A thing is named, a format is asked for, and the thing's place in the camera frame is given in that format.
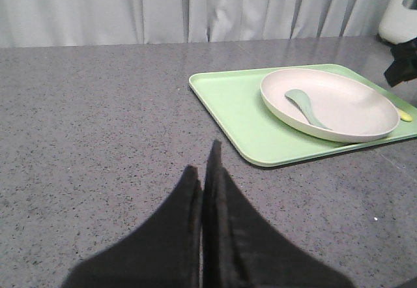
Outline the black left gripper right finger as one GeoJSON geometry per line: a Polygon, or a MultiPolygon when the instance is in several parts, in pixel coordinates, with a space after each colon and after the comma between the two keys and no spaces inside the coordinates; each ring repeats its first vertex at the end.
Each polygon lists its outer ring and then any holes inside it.
{"type": "Polygon", "coordinates": [[[204,287],[353,287],[254,209],[222,165],[218,140],[207,160],[202,224],[204,287]]]}

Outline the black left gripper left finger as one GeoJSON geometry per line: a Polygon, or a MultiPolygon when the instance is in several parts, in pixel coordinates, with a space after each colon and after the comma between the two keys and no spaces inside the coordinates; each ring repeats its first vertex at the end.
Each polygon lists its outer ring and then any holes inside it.
{"type": "Polygon", "coordinates": [[[197,169],[187,166],[146,222],[77,265],[63,287],[199,287],[201,210],[197,169]]]}

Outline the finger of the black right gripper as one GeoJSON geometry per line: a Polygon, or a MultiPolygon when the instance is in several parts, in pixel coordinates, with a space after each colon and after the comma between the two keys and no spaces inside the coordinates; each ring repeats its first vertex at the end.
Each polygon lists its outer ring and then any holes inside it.
{"type": "Polygon", "coordinates": [[[392,46],[390,52],[394,60],[384,72],[388,84],[395,87],[416,79],[416,38],[392,46]]]}

